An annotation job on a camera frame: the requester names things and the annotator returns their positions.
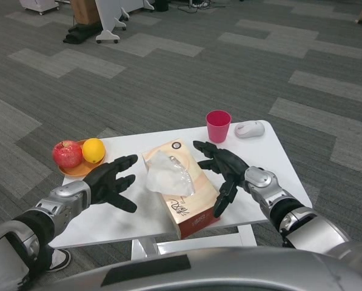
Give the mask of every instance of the red apple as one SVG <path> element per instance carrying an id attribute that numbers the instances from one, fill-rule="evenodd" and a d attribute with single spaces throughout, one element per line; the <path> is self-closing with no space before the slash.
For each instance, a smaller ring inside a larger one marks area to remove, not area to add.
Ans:
<path id="1" fill-rule="evenodd" d="M 77 167 L 82 161 L 82 150 L 75 141 L 61 141 L 53 149 L 54 162 L 62 168 Z"/>

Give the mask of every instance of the white table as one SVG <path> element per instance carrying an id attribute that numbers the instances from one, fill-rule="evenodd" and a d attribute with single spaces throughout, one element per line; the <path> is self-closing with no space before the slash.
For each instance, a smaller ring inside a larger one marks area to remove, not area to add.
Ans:
<path id="1" fill-rule="evenodd" d="M 299 199 L 302 204 L 311 207 L 310 199 L 272 126 L 267 121 L 261 122 L 266 128 L 263 136 L 259 138 L 238 139 L 233 132 L 236 124 L 231 124 L 227 139 L 218 146 L 232 151 L 249 165 L 262 167 L 274 172 L 277 174 L 280 185 L 283 188 Z M 206 127 L 103 139 L 102 141 L 107 149 L 107 162 L 113 161 L 120 156 L 134 153 L 139 156 L 138 162 L 122 173 L 123 176 L 129 174 L 136 175 L 134 184 L 127 191 L 123 192 L 122 195 L 135 202 L 138 205 L 138 210 L 135 213 L 127 213 L 109 204 L 92 205 L 73 219 L 65 232 L 57 236 L 50 243 L 50 246 L 60 249 L 139 239 L 141 246 L 138 246 L 137 249 L 142 247 L 146 253 L 156 252 L 158 245 L 152 247 L 154 243 L 152 238 L 175 233 L 175 229 L 159 197 L 150 195 L 146 191 L 147 170 L 141 153 L 177 138 L 183 139 L 196 161 L 206 159 L 201 152 L 193 147 L 194 140 L 209 140 Z M 212 171 L 206 171 L 206 174 L 212 184 L 219 189 L 224 182 L 223 177 Z M 73 178 L 66 177 L 63 184 L 74 180 Z M 241 235 L 244 236 L 244 234 L 252 232 L 250 226 L 245 225 L 265 221 L 265 216 L 251 195 L 239 189 L 235 201 L 228 206 L 221 219 L 208 226 L 208 229 L 244 226 L 240 227 L 239 234 L 240 241 L 242 241 Z"/>

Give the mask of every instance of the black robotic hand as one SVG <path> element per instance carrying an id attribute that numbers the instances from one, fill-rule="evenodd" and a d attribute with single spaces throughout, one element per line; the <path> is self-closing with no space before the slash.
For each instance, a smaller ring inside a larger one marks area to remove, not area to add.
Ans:
<path id="1" fill-rule="evenodd" d="M 218 149 L 216 145 L 210 142 L 194 141 L 193 145 L 205 157 L 209 158 L 206 161 L 198 162 L 201 169 L 212 170 L 217 174 L 222 174 L 225 179 L 213 208 L 214 216 L 219 217 L 229 203 L 232 203 L 235 199 L 237 186 L 247 189 L 244 173 L 249 166 L 234 153 Z"/>
<path id="2" fill-rule="evenodd" d="M 92 193 L 91 204 L 109 203 L 126 212 L 135 212 L 138 208 L 131 200 L 120 195 L 135 181 L 135 175 L 116 179 L 116 174 L 130 168 L 138 160 L 138 156 L 123 156 L 93 169 L 84 182 Z"/>

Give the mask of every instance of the cardboard box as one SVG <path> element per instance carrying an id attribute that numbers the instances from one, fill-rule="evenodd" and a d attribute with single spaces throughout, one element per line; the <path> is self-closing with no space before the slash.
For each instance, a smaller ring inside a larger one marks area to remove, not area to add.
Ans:
<path id="1" fill-rule="evenodd" d="M 100 21 L 95 0 L 70 0 L 76 22 L 79 24 L 94 24 Z"/>
<path id="2" fill-rule="evenodd" d="M 194 160 L 182 139 L 170 141 L 143 153 L 142 156 L 147 169 L 149 169 L 148 160 L 159 150 L 167 156 L 174 156 L 188 171 L 194 184 L 195 193 L 192 196 L 159 194 L 173 221 L 178 237 L 180 239 L 186 238 L 220 220 L 220 218 L 213 216 L 213 206 L 219 193 Z"/>

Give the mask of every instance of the person's foot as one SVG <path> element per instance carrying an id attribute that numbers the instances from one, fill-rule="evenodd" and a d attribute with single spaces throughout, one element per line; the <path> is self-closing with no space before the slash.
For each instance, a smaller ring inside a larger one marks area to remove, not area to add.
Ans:
<path id="1" fill-rule="evenodd" d="M 72 255 L 67 250 L 54 250 L 52 255 L 52 264 L 46 272 L 57 272 L 65 269 L 72 259 Z"/>

